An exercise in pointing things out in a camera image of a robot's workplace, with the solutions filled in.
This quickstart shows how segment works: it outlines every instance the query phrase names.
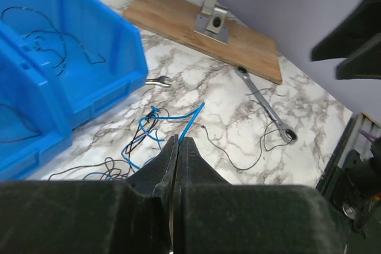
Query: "gray wall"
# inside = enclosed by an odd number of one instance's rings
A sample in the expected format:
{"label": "gray wall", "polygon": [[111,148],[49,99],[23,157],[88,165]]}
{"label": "gray wall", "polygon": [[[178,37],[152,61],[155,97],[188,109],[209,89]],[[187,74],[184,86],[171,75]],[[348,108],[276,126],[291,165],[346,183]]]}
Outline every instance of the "gray wall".
{"label": "gray wall", "polygon": [[365,111],[381,122],[381,80],[337,81],[334,69],[338,60],[309,59],[311,48],[360,1],[220,0],[249,27],[274,37],[280,52],[349,109]]}

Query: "marble table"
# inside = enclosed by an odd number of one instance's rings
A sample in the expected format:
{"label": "marble table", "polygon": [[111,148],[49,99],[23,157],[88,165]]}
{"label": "marble table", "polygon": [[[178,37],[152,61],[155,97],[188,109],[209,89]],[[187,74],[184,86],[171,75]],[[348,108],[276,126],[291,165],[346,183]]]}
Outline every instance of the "marble table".
{"label": "marble table", "polygon": [[[101,0],[122,14],[133,0]],[[189,0],[201,5],[203,0]],[[232,184],[303,184],[315,187],[352,112],[311,80],[306,74],[279,55],[283,84],[277,86],[251,75],[280,117],[299,136],[294,145],[264,152],[257,165],[237,171],[226,155],[208,140],[205,125],[215,144],[226,150],[232,161],[246,168],[258,159],[259,138],[270,119],[250,96],[246,84],[234,68],[176,42],[140,30],[149,67],[149,77],[160,75],[173,79],[172,88],[143,87],[121,104],[74,131],[73,146],[44,166],[31,179],[47,179],[78,165],[93,165],[106,157],[122,159],[120,152],[132,139],[138,121],[150,106],[166,108],[171,115],[184,115],[205,107],[190,129],[201,156]],[[161,121],[158,136],[168,139],[180,134],[184,121]],[[266,137],[268,148],[284,143],[278,132]],[[153,140],[144,142],[133,152],[131,160],[142,166],[159,153]],[[120,163],[127,170],[127,165]],[[82,179],[87,173],[104,172],[104,166],[81,169],[53,177],[54,180]]]}

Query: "wooden board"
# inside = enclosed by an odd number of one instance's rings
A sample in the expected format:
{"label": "wooden board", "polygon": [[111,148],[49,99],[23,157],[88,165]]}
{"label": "wooden board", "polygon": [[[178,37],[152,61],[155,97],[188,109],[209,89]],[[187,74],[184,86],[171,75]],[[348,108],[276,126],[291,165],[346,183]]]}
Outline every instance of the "wooden board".
{"label": "wooden board", "polygon": [[131,23],[232,65],[282,83],[275,41],[234,21],[227,45],[194,31],[201,8],[185,0],[134,0],[123,16]]}

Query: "blue storage bin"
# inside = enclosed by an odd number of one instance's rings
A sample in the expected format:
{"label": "blue storage bin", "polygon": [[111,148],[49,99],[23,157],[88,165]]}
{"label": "blue storage bin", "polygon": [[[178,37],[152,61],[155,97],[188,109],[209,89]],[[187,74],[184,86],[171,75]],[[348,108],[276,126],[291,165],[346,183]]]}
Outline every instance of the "blue storage bin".
{"label": "blue storage bin", "polygon": [[49,83],[0,40],[0,180],[27,177],[72,142]]}
{"label": "blue storage bin", "polygon": [[145,84],[139,30],[98,0],[0,0],[0,13],[0,36],[48,79],[72,128]]}

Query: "metal bracket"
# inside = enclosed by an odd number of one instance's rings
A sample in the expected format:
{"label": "metal bracket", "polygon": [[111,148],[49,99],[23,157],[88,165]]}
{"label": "metal bracket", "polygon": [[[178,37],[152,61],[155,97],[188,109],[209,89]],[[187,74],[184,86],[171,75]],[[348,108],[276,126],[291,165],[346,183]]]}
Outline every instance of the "metal bracket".
{"label": "metal bracket", "polygon": [[229,28],[224,26],[227,9],[216,5],[217,0],[205,0],[201,14],[197,15],[195,31],[227,44]]}

